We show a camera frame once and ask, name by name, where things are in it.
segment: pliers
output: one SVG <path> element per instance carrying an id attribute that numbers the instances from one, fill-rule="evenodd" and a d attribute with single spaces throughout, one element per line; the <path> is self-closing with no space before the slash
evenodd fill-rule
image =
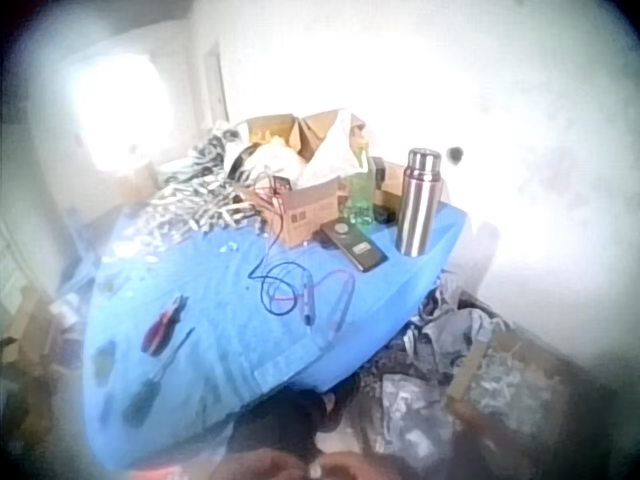
<path id="1" fill-rule="evenodd" d="M 180 314 L 187 306 L 188 297 L 178 295 L 173 299 L 169 308 L 164 310 L 158 319 L 149 327 L 142 340 L 142 351 L 152 357 L 164 352 L 171 341 L 176 324 L 180 321 Z"/>

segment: thermos lid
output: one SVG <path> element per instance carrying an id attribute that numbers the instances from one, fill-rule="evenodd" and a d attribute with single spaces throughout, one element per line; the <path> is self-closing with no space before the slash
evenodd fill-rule
<path id="1" fill-rule="evenodd" d="M 439 172 L 441 155 L 428 148 L 412 148 L 409 150 L 409 166 L 424 172 Z"/>

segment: bright window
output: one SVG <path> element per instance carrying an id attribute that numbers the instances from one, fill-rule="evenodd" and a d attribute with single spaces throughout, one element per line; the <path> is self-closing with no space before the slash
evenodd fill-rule
<path id="1" fill-rule="evenodd" d="M 167 145 L 169 98 L 146 56 L 95 62 L 79 76 L 74 93 L 83 138 L 98 169 L 129 171 Z"/>

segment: person's leg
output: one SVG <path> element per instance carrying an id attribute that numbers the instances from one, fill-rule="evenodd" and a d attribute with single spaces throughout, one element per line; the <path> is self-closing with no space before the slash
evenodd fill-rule
<path id="1" fill-rule="evenodd" d="M 227 451 L 242 453 L 272 448 L 311 463 L 320 453 L 315 436 L 326 415 L 320 394 L 284 388 L 240 414 Z"/>

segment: blue table surface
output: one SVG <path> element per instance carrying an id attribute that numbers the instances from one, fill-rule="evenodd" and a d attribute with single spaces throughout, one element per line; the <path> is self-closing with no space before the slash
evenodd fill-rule
<path id="1" fill-rule="evenodd" d="M 353 272 L 355 288 L 348 311 L 347 276 L 333 275 L 317 287 L 311 330 L 298 309 L 276 317 L 261 306 L 260 282 L 249 280 L 247 274 L 263 256 L 266 240 L 251 228 L 195 234 L 156 254 L 158 261 L 153 263 L 142 253 L 103 262 L 84 345 L 84 414 L 94 453 L 108 468 L 136 467 L 213 425 L 222 425 L 285 383 L 319 391 L 330 388 L 353 373 L 416 311 L 451 253 L 465 218 L 461 210 L 441 204 L 429 251 L 418 258 L 395 250 L 395 227 L 372 228 L 369 236 L 389 260 L 366 274 L 341 252 L 323 250 L 315 243 L 291 250 L 276 245 L 269 265 L 295 260 L 312 272 L 315 281 L 336 269 Z M 114 241 L 127 223 L 120 222 Z M 229 242 L 237 244 L 237 251 L 221 252 Z M 299 277 L 292 271 L 288 278 L 301 285 Z M 159 358 L 151 358 L 140 350 L 142 338 L 176 294 L 188 297 L 187 306 L 169 347 Z M 191 327 L 195 331 L 168 369 L 146 423 L 139 429 L 126 426 L 122 410 Z M 93 358 L 109 341 L 116 344 L 115 364 L 107 385 L 100 387 Z M 108 397 L 111 405 L 105 421 Z"/>

